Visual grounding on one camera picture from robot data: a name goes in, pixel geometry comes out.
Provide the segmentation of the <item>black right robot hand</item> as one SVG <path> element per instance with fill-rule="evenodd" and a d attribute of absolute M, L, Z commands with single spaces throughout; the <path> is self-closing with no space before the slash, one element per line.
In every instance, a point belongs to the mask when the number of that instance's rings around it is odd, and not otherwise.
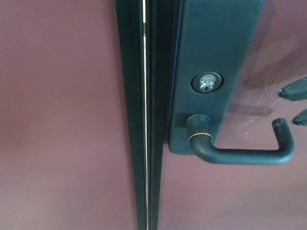
<path fill-rule="evenodd" d="M 287 86 L 283 87 L 278 92 L 278 96 L 291 102 L 303 101 L 307 99 L 307 78 L 304 77 L 294 81 Z M 298 113 L 291 123 L 296 126 L 307 126 L 307 109 Z"/>

